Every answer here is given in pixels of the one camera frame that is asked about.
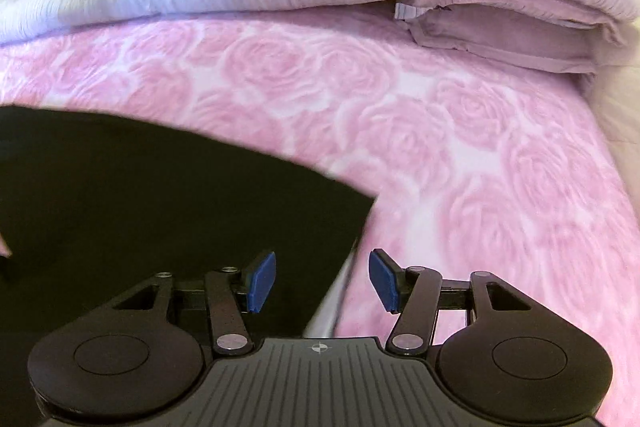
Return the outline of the mauve pillow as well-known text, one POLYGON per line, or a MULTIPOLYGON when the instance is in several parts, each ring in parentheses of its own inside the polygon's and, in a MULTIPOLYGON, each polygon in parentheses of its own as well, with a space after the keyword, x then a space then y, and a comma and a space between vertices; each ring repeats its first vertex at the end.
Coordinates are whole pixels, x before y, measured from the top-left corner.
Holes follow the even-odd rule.
POLYGON ((395 18, 420 46, 555 74, 594 74, 639 52, 635 24, 570 0, 400 0, 395 18))

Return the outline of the black trousers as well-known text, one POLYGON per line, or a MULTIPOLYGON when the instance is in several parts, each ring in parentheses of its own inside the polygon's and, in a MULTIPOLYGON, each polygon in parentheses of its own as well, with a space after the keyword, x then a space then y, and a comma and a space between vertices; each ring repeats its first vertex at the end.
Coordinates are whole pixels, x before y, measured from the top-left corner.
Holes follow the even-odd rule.
POLYGON ((26 363, 44 334, 154 274, 195 279, 266 249, 277 277, 248 322, 298 337, 374 198, 279 158, 98 113, 1 111, 1 421, 40 413, 26 363))

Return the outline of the pink rose blanket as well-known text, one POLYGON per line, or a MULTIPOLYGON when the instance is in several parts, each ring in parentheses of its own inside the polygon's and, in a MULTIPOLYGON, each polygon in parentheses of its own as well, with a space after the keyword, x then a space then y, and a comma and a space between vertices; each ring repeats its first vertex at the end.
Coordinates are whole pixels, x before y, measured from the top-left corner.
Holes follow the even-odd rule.
POLYGON ((219 14, 1 49, 1 100, 258 148, 373 193, 362 248, 489 270, 596 337, 639 421, 639 228, 572 78, 417 46, 379 10, 219 14))

